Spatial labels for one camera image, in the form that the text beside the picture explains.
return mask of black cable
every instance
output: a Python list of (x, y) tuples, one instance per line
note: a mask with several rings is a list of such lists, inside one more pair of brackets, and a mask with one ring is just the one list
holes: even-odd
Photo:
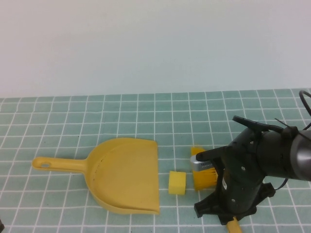
[(281, 184), (281, 186), (279, 188), (277, 188), (277, 189), (274, 189), (274, 190), (277, 191), (277, 190), (281, 189), (282, 187), (284, 187), (284, 185), (286, 185), (287, 181), (288, 181), (288, 179), (285, 179), (283, 181), (283, 183)]
[[(306, 96), (308, 96), (308, 97), (311, 98), (311, 94), (308, 93), (308, 92), (306, 92), (306, 91), (304, 91), (304, 90), (301, 90), (301, 91), (299, 92), (299, 97), (300, 97), (300, 99), (301, 99), (301, 102), (303, 103), (303, 105), (305, 106), (307, 112), (308, 112), (308, 113), (310, 114), (310, 116), (311, 116), (311, 108), (309, 107), (309, 105), (308, 105), (308, 103), (306, 102), (306, 99), (305, 99), (305, 97), (304, 97), (303, 95), (306, 95)], [(311, 122), (310, 122), (310, 124), (307, 125), (303, 130), (307, 130), (307, 129), (310, 128), (310, 127), (311, 127)]]

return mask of yellow sponge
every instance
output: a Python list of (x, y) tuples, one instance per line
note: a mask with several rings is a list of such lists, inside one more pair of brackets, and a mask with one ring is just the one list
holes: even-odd
[[(191, 156), (197, 153), (203, 152), (203, 148), (191, 148)], [(193, 174), (193, 186), (195, 191), (202, 190), (211, 186), (215, 186), (217, 183), (217, 172), (215, 168), (210, 168), (203, 171), (192, 171)]]
[(170, 171), (169, 194), (184, 195), (186, 191), (186, 173)]

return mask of yellow dustpan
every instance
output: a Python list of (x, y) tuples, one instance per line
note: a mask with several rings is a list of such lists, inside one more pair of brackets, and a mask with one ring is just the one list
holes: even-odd
[(39, 170), (81, 172), (94, 199), (117, 214), (159, 214), (157, 144), (116, 138), (101, 143), (86, 159), (38, 157)]

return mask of square tile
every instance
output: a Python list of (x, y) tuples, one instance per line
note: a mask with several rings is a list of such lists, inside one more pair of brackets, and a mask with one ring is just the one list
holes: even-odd
[(60, 147), (77, 147), (79, 141), (79, 136), (62, 136), (60, 139)]
[(9, 125), (13, 119), (13, 114), (1, 114), (0, 115), (0, 124), (1, 125)]
[(61, 225), (81, 225), (84, 216), (83, 208), (64, 209)]
[(86, 104), (87, 112), (101, 112), (103, 110), (102, 102), (88, 102)]
[(27, 125), (11, 125), (7, 136), (24, 136), (26, 129)]
[(153, 215), (132, 215), (132, 225), (153, 225)]
[(102, 120), (102, 113), (86, 113), (84, 123), (99, 123)]
[(311, 205), (311, 189), (291, 190), (295, 205)]
[(119, 113), (103, 113), (102, 122), (118, 122)]
[(156, 111), (171, 111), (172, 103), (170, 101), (157, 101), (155, 102)]
[(43, 198), (43, 192), (25, 192), (22, 201), (20, 203), (21, 207), (40, 207)]
[(215, 133), (229, 132), (228, 122), (210, 122), (211, 131)]
[(155, 113), (156, 122), (172, 122), (172, 113), (170, 112), (156, 112)]
[(192, 122), (193, 133), (209, 133), (210, 127), (208, 122)]
[(276, 97), (273, 90), (259, 90), (258, 95), (260, 98), (273, 98)]
[(207, 100), (223, 99), (223, 93), (221, 91), (206, 92), (206, 98)]
[(154, 113), (138, 113), (137, 122), (154, 122)]
[(155, 123), (155, 133), (173, 133), (173, 124)]
[(179, 159), (189, 159), (190, 158), (190, 147), (176, 146), (175, 147), (175, 157)]
[[(58, 147), (59, 140), (60, 140), (60, 136), (44, 136), (44, 137), (42, 137), (40, 147)], [(31, 144), (38, 146), (39, 142), (40, 142), (40, 138), (39, 138), (39, 140), (36, 139), (36, 140), (32, 141)]]
[(179, 207), (179, 224), (183, 225), (199, 225), (202, 220), (197, 218), (193, 207)]
[(28, 175), (31, 168), (30, 162), (16, 162), (11, 168), (10, 175)]
[(135, 123), (137, 119), (137, 113), (120, 113), (120, 122), (133, 122)]
[(260, 99), (262, 108), (279, 108), (277, 99)]
[(69, 103), (69, 112), (85, 112), (86, 102), (71, 102)]
[(242, 98), (257, 98), (257, 91), (256, 90), (247, 90), (247, 91), (240, 91)]
[(51, 113), (48, 123), (49, 124), (62, 124), (65, 123), (67, 113)]
[(36, 103), (35, 112), (36, 113), (48, 113), (52, 109), (52, 103)]
[(205, 111), (191, 111), (191, 121), (208, 121), (208, 113)]
[(28, 124), (30, 121), (31, 114), (29, 113), (19, 113), (15, 114), (12, 124), (14, 125), (21, 125), (21, 124)]
[(283, 116), (286, 120), (299, 120), (301, 115), (298, 109), (282, 109)]
[(190, 100), (205, 100), (204, 92), (189, 92)]
[(188, 93), (172, 93), (172, 100), (188, 100)]
[(174, 159), (158, 161), (159, 173), (169, 173), (172, 170), (174, 170)]
[(50, 176), (47, 190), (66, 190), (69, 175)]
[(155, 95), (156, 100), (171, 100), (172, 95), (171, 93), (160, 93)]
[(173, 121), (190, 121), (189, 112), (173, 112)]
[(45, 190), (47, 185), (48, 177), (47, 176), (30, 176), (26, 185), (26, 190)]
[(254, 226), (256, 233), (277, 233), (276, 226)]
[(66, 113), (69, 110), (69, 103), (63, 102), (63, 103), (53, 103), (52, 105), (52, 112), (63, 112)]
[(298, 219), (293, 207), (273, 207), (276, 223), (297, 224)]
[(36, 220), (37, 220), (37, 216), (38, 216), (38, 209), (30, 209), (30, 210), (23, 210), (23, 209), (19, 209), (17, 211), (17, 216), (15, 219), (15, 222), (13, 223), (14, 225), (34, 225)]
[(311, 208), (310, 207), (297, 207), (297, 213), (301, 224), (310, 224), (311, 222)]
[(187, 190), (184, 195), (178, 195), (177, 198), (179, 206), (192, 207), (194, 203), (199, 201), (199, 194), (194, 190)]
[(4, 187), (6, 191), (22, 191), (25, 187), (27, 177), (9, 177)]
[(19, 103), (18, 113), (32, 113), (34, 111), (35, 103)]
[(207, 100), (208, 110), (224, 110), (224, 100)]
[(255, 224), (274, 224), (273, 215), (270, 207), (259, 207), (255, 215), (252, 215)]
[(290, 89), (277, 89), (275, 90), (276, 97), (293, 97), (292, 91)]
[(189, 101), (173, 101), (173, 111), (189, 111)]
[(271, 205), (293, 205), (288, 189), (280, 189), (273, 198), (270, 198)]
[(81, 128), (82, 124), (65, 124), (63, 135), (79, 135)]
[(135, 123), (119, 123), (118, 134), (135, 134), (136, 124)]
[(159, 194), (160, 194), (160, 206), (176, 205), (176, 195), (169, 194), (167, 190), (160, 190)]
[(38, 219), (38, 225), (57, 226), (62, 210), (61, 209), (41, 209)]
[(104, 123), (101, 126), (100, 133), (115, 133), (117, 134), (118, 124), (117, 123)]
[(169, 188), (168, 174), (159, 174), (159, 188), (167, 188), (167, 189)]
[(210, 111), (208, 115), (211, 121), (227, 121), (225, 111)]
[(275, 118), (282, 120), (283, 116), (279, 109), (264, 109), (264, 116), (266, 120), (274, 120)]
[(190, 110), (207, 110), (207, 103), (205, 100), (192, 100), (190, 101)]
[(225, 99), (225, 107), (227, 110), (243, 109), (241, 99)]
[(107, 210), (100, 207), (87, 207), (85, 225), (104, 225), (106, 223)]
[(53, 192), (47, 191), (44, 200), (42, 203), (42, 207), (63, 207), (65, 201), (66, 192)]
[(63, 132), (63, 124), (46, 125), (44, 135), (61, 135)]
[(87, 189), (83, 174), (72, 174), (69, 189)]
[(192, 145), (192, 134), (191, 133), (183, 133), (183, 134), (175, 134), (174, 135), (175, 145)]
[(138, 102), (138, 111), (140, 112), (148, 112), (155, 110), (155, 103), (149, 101), (140, 101)]
[(129, 225), (130, 216), (129, 215), (118, 215), (118, 214), (109, 212), (107, 224), (108, 225)]
[(41, 136), (44, 132), (45, 125), (29, 125), (26, 136)]
[(138, 102), (122, 102), (121, 112), (136, 112), (138, 107)]
[(177, 224), (177, 208), (160, 208), (160, 215), (155, 216), (156, 225), (175, 225)]
[(293, 98), (278, 99), (280, 108), (296, 108), (296, 101)]
[(228, 145), (232, 139), (229, 133), (213, 133), (214, 145)]
[(100, 123), (98, 124), (84, 124), (81, 134), (98, 134)]
[(84, 113), (68, 113), (66, 123), (82, 123)]
[(138, 123), (137, 133), (154, 133), (155, 127), (154, 123)]
[(121, 100), (122, 101), (137, 101), (138, 100), (138, 95), (137, 94), (122, 95)]
[(174, 133), (191, 133), (190, 122), (176, 122), (174, 124)]
[(0, 199), (0, 207), (18, 207), (22, 192), (5, 192)]
[(246, 118), (250, 120), (264, 120), (262, 110), (260, 109), (246, 109)]
[(68, 191), (65, 207), (76, 207), (86, 202), (87, 190)]
[(243, 106), (246, 109), (249, 108), (261, 108), (259, 99), (242, 99)]

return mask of white grout line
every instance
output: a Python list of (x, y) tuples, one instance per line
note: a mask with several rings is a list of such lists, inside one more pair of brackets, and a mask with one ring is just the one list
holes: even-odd
[[(175, 155), (175, 136), (174, 136), (174, 116), (173, 116), (173, 95), (171, 93), (171, 105), (172, 105), (172, 131), (173, 131), (173, 151), (174, 151), (174, 171), (176, 171), (176, 155)], [(180, 233), (179, 228), (179, 209), (178, 209), (178, 196), (176, 196), (176, 211), (177, 211), (177, 225), (178, 225), (178, 233)]]
[[(281, 106), (280, 106), (280, 104), (279, 104), (278, 98), (276, 98), (276, 100), (277, 100), (277, 104), (278, 104), (278, 106), (279, 106), (279, 108), (280, 108), (280, 110), (281, 110), (281, 115), (282, 115), (282, 117), (283, 117), (283, 119), (284, 119), (284, 122), (286, 123), (286, 119), (285, 119), (285, 117), (284, 117), (284, 115), (283, 115), (283, 111), (282, 111)], [(298, 212), (297, 212), (297, 209), (296, 209), (296, 206), (295, 206), (295, 203), (294, 203), (294, 199), (293, 199), (293, 196), (292, 196), (292, 193), (291, 193), (291, 190), (290, 190), (290, 189), (289, 189), (289, 194), (290, 194), (292, 203), (293, 203), (293, 205), (294, 205), (295, 213), (296, 213), (298, 222), (299, 222), (299, 224), (300, 224), (301, 230), (302, 230), (303, 233), (305, 233), (305, 230), (303, 229), (303, 227), (302, 227), (302, 225), (301, 225), (301, 221), (300, 221), (300, 218), (299, 218), (299, 215), (298, 215)]]
[[(84, 112), (84, 115), (83, 115), (82, 127), (81, 127), (81, 130), (80, 130), (80, 135), (79, 135), (79, 139), (78, 139), (78, 144), (77, 144), (77, 145), (79, 145), (79, 143), (80, 143), (80, 139), (81, 139), (81, 135), (82, 135), (83, 124), (84, 124), (85, 118), (86, 118), (86, 111)], [(74, 158), (73, 158), (73, 159), (76, 158), (77, 152), (78, 152), (78, 147), (77, 147), (77, 149), (76, 149), (76, 152), (75, 152), (75, 155), (74, 155)], [(62, 221), (63, 214), (64, 214), (64, 208), (65, 208), (65, 205), (66, 205), (66, 199), (67, 199), (67, 195), (68, 195), (68, 191), (69, 191), (69, 186), (70, 186), (71, 174), (72, 174), (72, 172), (69, 174), (67, 189), (66, 189), (65, 198), (64, 198), (64, 203), (63, 203), (63, 209), (62, 209), (62, 212), (61, 212), (61, 214), (60, 214), (60, 219), (59, 219), (58, 226), (57, 226), (57, 233), (59, 232), (60, 225), (61, 225), (61, 221)]]
[[(263, 115), (264, 121), (267, 123), (266, 116), (264, 115), (263, 110), (262, 110), (262, 115)], [(274, 221), (274, 223), (276, 225), (276, 231), (277, 231), (277, 233), (279, 233), (279, 229), (277, 227), (277, 222), (276, 222), (276, 216), (275, 216), (273, 208), (272, 208), (271, 200), (270, 200), (270, 198), (267, 198), (267, 199), (268, 199), (268, 202), (269, 202), (269, 205), (270, 205), (270, 210), (271, 210), (271, 213), (272, 213), (273, 221)]]
[[(105, 103), (105, 97), (104, 96), (104, 100), (102, 101), (103, 102), (103, 106), (102, 106), (102, 109), (104, 109), (104, 103)], [(99, 129), (98, 129), (98, 136), (97, 136), (97, 142), (96, 142), (96, 145), (98, 146), (99, 144), (99, 136), (100, 136), (100, 133), (101, 133), (101, 128), (102, 128), (102, 125), (100, 124), (99, 126)], [(82, 228), (81, 228), (81, 233), (83, 233), (83, 228), (85, 226), (84, 222), (85, 222), (85, 219), (86, 219), (86, 207), (87, 207), (87, 201), (88, 201), (88, 196), (90, 194), (90, 191), (89, 189), (87, 189), (87, 195), (86, 195), (86, 203), (85, 203), (85, 207), (84, 207), (84, 213), (83, 213), (83, 219), (82, 219)]]
[[(24, 136), (25, 136), (25, 134), (26, 134), (26, 132), (27, 132), (27, 130), (28, 130), (28, 128), (29, 128), (29, 125), (30, 125), (30, 122), (31, 122), (32, 117), (33, 117), (33, 114), (31, 113), (30, 119), (29, 119), (29, 122), (28, 122), (28, 125), (27, 125), (26, 130), (25, 130), (25, 133), (24, 133)], [(22, 141), (20, 142), (19, 148), (18, 148), (17, 151), (16, 151), (16, 155), (18, 154), (19, 149), (20, 149), (20, 147), (21, 147), (23, 141), (24, 141), (24, 137), (23, 137)], [(23, 197), (24, 197), (24, 192), (25, 192), (26, 186), (27, 186), (27, 184), (28, 184), (28, 180), (29, 180), (29, 177), (30, 177), (31, 170), (32, 170), (32, 168), (30, 167), (30, 168), (29, 168), (28, 175), (27, 175), (27, 180), (26, 180), (26, 183), (25, 183), (25, 185), (24, 185), (23, 192), (22, 192), (22, 194), (21, 194), (21, 196), (20, 196), (19, 203), (18, 203), (18, 207), (17, 207), (17, 210), (16, 210), (16, 212), (15, 212), (15, 215), (14, 215), (14, 218), (13, 218), (13, 221), (12, 221), (12, 225), (14, 225), (14, 223), (15, 223), (15, 221), (16, 221), (17, 213), (18, 213), (18, 211), (19, 211), (21, 202), (22, 202)]]
[[(246, 112), (245, 112), (245, 108), (244, 108), (244, 103), (243, 103), (242, 95), (241, 95), (240, 91), (239, 91), (239, 95), (240, 95), (240, 98), (241, 98), (241, 103), (242, 103), (242, 107), (243, 107), (244, 117), (246, 117)], [(254, 229), (254, 226), (253, 226), (253, 219), (252, 219), (252, 216), (251, 216), (251, 215), (249, 216), (249, 219), (250, 219), (251, 224), (252, 224), (252, 230), (253, 230), (253, 232), (255, 232), (255, 229)]]

